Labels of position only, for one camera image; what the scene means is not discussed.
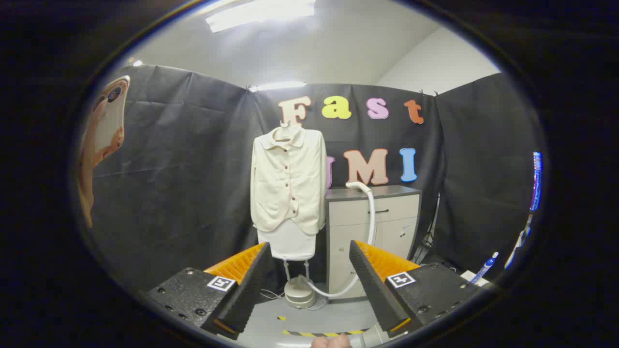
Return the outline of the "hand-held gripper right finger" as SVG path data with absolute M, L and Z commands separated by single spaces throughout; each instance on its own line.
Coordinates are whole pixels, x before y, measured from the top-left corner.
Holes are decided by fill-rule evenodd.
M 389 337 L 416 331 L 484 292 L 440 263 L 418 266 L 358 240 L 350 242 L 349 260 Z

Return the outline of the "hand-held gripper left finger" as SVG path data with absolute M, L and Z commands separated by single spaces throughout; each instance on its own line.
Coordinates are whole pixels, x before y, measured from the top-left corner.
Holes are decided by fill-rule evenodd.
M 186 267 L 148 291 L 148 296 L 182 321 L 237 340 L 245 330 L 272 260 L 268 242 L 208 267 Z

